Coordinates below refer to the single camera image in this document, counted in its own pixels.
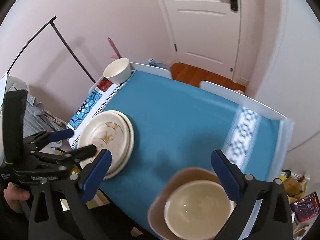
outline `beige bowl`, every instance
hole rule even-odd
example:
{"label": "beige bowl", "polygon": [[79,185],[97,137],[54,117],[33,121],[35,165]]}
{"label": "beige bowl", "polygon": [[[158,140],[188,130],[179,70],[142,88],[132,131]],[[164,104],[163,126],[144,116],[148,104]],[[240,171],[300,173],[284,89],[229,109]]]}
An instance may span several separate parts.
{"label": "beige bowl", "polygon": [[166,240],[181,240],[181,237],[176,236],[167,226],[164,219],[164,208],[167,200],[172,193],[186,183],[195,180],[210,180],[220,184],[218,177],[210,171],[202,168],[192,167],[185,168],[174,174],[162,192],[157,196],[148,210],[148,222],[152,230]]}
{"label": "beige bowl", "polygon": [[103,72],[103,76],[113,84],[121,84],[131,75],[130,62],[127,58],[119,58],[111,62]]}
{"label": "beige bowl", "polygon": [[164,207],[168,228],[185,240],[212,239],[233,211],[223,187],[210,180],[195,180],[177,188]]}

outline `blue gripper pad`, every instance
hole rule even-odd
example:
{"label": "blue gripper pad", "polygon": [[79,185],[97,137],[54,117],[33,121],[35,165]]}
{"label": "blue gripper pad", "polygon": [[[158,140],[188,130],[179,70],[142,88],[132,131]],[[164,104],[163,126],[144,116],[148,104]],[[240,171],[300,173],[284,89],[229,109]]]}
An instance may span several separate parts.
{"label": "blue gripper pad", "polygon": [[242,199],[240,185],[216,151],[211,154],[211,166],[217,174],[228,198],[238,204]]}
{"label": "blue gripper pad", "polygon": [[64,140],[64,139],[67,139],[67,138],[70,138],[73,136],[73,130],[72,129],[67,129],[67,130],[62,130],[62,131],[58,131],[58,132],[54,132],[54,133],[51,133],[49,136],[48,136],[48,140],[50,142],[57,142],[57,141],[60,141],[60,140]]}
{"label": "blue gripper pad", "polygon": [[93,163],[88,165],[94,165],[95,167],[92,169],[90,174],[88,175],[86,181],[83,183],[82,190],[83,194],[81,196],[81,201],[86,203],[89,200],[92,200],[94,195],[97,193],[97,190],[100,187],[100,184],[109,170],[112,163],[111,152],[108,150],[102,150],[99,155],[103,155],[97,163],[95,163],[95,159]]}

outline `white bowl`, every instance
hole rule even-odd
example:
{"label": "white bowl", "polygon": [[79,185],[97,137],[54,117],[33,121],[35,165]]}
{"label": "white bowl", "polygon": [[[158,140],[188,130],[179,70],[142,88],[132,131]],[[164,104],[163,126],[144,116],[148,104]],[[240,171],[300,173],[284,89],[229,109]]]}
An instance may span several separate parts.
{"label": "white bowl", "polygon": [[113,84],[121,84],[131,74],[130,62],[127,58],[120,58],[111,62],[103,72],[103,76]]}
{"label": "white bowl", "polygon": [[234,209],[223,187],[210,180],[194,180],[168,198],[164,219],[168,228],[185,240],[213,239]]}

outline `pink wall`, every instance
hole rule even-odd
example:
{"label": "pink wall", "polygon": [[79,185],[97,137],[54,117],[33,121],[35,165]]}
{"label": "pink wall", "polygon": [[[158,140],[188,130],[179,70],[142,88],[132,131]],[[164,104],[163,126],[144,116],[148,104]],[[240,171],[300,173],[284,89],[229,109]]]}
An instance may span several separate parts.
{"label": "pink wall", "polygon": [[[174,60],[157,0],[17,0],[0,26],[0,73],[54,15],[56,27],[96,79],[114,54],[108,36],[132,62]],[[23,52],[11,75],[26,82],[47,110],[66,121],[92,86],[50,26]]]}
{"label": "pink wall", "polygon": [[284,4],[281,45],[254,99],[293,119],[284,168],[309,174],[307,191],[320,194],[319,134],[306,142],[320,127],[320,24],[305,0],[285,0]]}

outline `black metal stand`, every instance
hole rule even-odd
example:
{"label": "black metal stand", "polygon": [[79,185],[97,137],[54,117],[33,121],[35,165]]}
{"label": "black metal stand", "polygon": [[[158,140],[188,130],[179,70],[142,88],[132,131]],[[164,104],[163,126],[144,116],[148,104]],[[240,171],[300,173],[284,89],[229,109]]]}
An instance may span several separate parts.
{"label": "black metal stand", "polygon": [[95,83],[96,81],[93,79],[93,77],[89,74],[89,72],[87,71],[87,69],[82,65],[82,63],[80,62],[80,60],[76,57],[76,55],[73,53],[72,49],[69,47],[69,45],[67,44],[67,42],[65,41],[65,39],[62,37],[61,33],[58,31],[57,27],[54,25],[53,21],[56,19],[57,17],[54,16],[50,21],[48,21],[45,25],[43,25],[41,27],[41,29],[39,31],[36,32],[35,35],[32,36],[32,38],[23,46],[22,50],[20,50],[20,52],[18,53],[18,55],[15,57],[14,61],[12,62],[11,66],[9,67],[7,73],[9,74],[9,71],[12,69],[14,63],[17,61],[17,59],[19,58],[19,56],[22,54],[22,52],[25,50],[25,48],[30,44],[30,42],[45,28],[47,27],[49,24],[52,26],[52,28],[54,29],[54,31],[56,32],[56,34],[59,36],[60,40],[62,41],[62,43],[66,46],[66,48],[68,49],[68,51],[70,52],[70,54],[73,56],[73,58],[76,60],[76,62],[78,62],[79,66],[84,70],[84,72],[87,74],[87,76],[93,81],[93,83]]}

